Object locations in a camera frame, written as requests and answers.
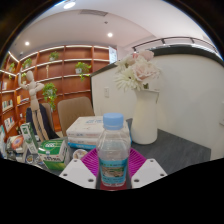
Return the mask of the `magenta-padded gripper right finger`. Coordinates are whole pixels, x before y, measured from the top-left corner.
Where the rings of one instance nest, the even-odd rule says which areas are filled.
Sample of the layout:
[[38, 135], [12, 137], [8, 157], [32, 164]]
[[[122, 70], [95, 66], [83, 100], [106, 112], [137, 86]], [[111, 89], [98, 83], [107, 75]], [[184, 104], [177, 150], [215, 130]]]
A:
[[141, 188], [167, 175], [155, 159], [146, 159], [135, 149], [130, 150], [128, 171], [132, 188]]

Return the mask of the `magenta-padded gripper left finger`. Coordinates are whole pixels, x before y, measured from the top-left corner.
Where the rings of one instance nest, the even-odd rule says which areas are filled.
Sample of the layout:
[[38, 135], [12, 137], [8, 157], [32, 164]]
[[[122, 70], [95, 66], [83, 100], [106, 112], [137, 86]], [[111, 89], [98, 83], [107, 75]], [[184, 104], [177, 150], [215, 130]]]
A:
[[78, 186], [95, 189], [99, 171], [97, 151], [88, 152], [81, 159], [72, 159], [60, 177]]

